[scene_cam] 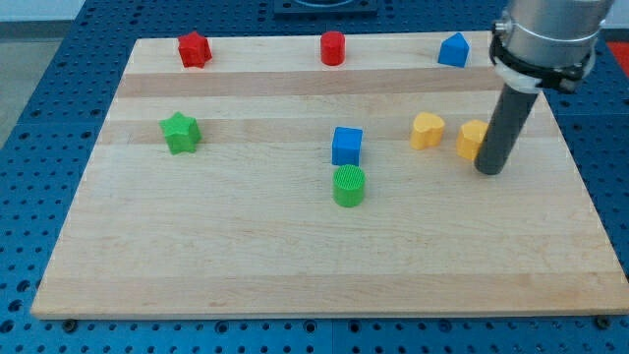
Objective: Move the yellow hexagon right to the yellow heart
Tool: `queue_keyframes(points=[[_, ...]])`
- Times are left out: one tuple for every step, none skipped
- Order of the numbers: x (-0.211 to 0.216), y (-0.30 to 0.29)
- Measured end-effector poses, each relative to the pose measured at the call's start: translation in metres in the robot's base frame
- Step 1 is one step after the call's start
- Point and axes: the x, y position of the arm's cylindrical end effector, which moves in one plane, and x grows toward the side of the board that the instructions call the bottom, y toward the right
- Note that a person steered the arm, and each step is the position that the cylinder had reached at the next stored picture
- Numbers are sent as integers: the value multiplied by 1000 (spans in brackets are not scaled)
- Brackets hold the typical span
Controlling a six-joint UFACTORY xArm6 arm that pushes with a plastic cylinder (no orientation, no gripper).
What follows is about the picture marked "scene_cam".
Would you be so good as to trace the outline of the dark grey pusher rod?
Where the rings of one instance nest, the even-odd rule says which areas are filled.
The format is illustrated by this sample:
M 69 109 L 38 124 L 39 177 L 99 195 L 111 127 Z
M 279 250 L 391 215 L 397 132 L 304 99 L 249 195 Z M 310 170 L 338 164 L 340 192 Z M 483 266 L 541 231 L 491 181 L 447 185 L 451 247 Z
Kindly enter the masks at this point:
M 502 171 L 537 97 L 537 93 L 523 93 L 509 85 L 503 86 L 475 158 L 479 172 L 497 175 Z

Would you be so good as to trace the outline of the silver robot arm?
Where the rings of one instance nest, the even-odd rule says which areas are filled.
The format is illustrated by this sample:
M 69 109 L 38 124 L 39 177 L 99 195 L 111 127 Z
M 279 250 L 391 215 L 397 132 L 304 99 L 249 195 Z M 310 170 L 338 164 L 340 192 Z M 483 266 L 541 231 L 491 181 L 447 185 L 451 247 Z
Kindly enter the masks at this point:
M 475 167 L 504 168 L 543 89 L 572 93 L 596 63 L 612 0 L 511 0 L 492 25 L 488 54 L 504 81 Z

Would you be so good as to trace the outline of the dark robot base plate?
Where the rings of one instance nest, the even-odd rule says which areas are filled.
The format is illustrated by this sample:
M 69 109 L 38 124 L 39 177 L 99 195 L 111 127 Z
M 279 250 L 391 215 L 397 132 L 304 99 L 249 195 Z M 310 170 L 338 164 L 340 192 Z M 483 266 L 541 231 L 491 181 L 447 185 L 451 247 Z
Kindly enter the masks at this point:
M 292 16 L 373 15 L 379 0 L 273 0 L 276 18 Z

